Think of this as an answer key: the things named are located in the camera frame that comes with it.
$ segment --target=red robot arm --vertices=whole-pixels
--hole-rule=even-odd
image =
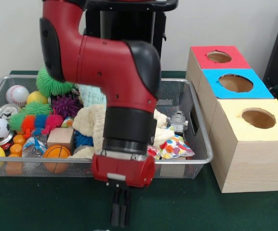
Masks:
[[[103,155],[94,155],[98,180],[149,185],[155,163],[146,154],[160,84],[156,49],[139,41],[83,36],[79,22],[86,0],[43,0],[42,52],[58,81],[98,86],[107,98]]]

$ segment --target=shape sorter box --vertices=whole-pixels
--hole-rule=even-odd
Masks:
[[[273,99],[252,69],[203,70],[198,99],[207,132],[210,132],[217,99]]]
[[[249,64],[234,46],[191,47],[186,79],[198,92],[203,69],[250,69]]]
[[[218,100],[210,140],[221,192],[278,191],[278,100]]]

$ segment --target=blue lid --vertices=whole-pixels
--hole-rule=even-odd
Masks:
[[[265,84],[252,69],[205,69],[203,73],[209,82],[215,96],[219,99],[273,99]],[[220,78],[226,75],[244,77],[253,84],[248,92],[234,92],[226,89],[220,82]]]

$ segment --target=beige towel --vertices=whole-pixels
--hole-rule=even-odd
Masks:
[[[106,108],[103,104],[94,104],[79,110],[72,127],[82,135],[92,137],[94,149],[84,149],[84,152],[79,152],[79,154],[72,156],[72,158],[83,158],[83,156],[85,156],[84,158],[90,159],[92,156],[91,154],[102,150],[105,116]],[[165,141],[174,137],[174,131],[166,129],[166,115],[155,110],[154,118],[157,120],[157,128],[153,146],[159,147]]]

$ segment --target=spiky toy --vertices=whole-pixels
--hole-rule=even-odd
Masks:
[[[82,104],[79,103],[78,98],[73,99],[71,96],[63,95],[52,101],[52,108],[63,118],[76,117],[78,111],[82,108]]]
[[[46,97],[51,95],[64,95],[70,92],[73,88],[72,83],[60,83],[49,76],[45,68],[38,72],[36,79],[38,90]]]
[[[25,117],[26,117],[26,114],[22,113],[22,112],[12,115],[9,119],[10,130],[21,131],[21,125],[22,125],[22,122],[25,119]]]
[[[52,111],[49,104],[42,104],[40,102],[31,102],[22,108],[22,113],[35,116],[40,114],[50,115]]]
[[[39,136],[41,134],[41,130],[46,127],[46,119],[47,115],[40,114],[35,118],[35,131],[33,132],[34,136]]]
[[[76,144],[76,148],[79,148],[80,146],[83,145],[94,147],[93,138],[84,136],[78,131],[75,132],[75,144]]]
[[[53,114],[49,115],[46,119],[46,127],[41,132],[43,135],[48,135],[50,131],[54,128],[60,127],[64,121],[64,118],[61,115]]]
[[[24,138],[28,139],[31,137],[31,132],[35,129],[35,116],[27,115],[21,125],[22,131],[25,133]]]

